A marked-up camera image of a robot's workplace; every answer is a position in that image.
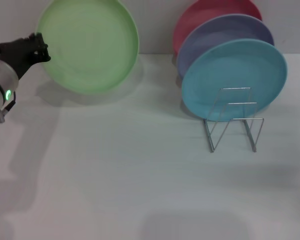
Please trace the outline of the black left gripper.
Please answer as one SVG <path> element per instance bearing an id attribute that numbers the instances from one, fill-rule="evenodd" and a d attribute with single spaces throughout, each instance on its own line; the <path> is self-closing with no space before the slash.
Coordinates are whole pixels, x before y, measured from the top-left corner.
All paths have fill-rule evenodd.
<path id="1" fill-rule="evenodd" d="M 0 43 L 0 60 L 12 67 L 18 78 L 22 78 L 30 67 L 49 62 L 51 57 L 42 34 L 37 32 L 29 38 Z"/>

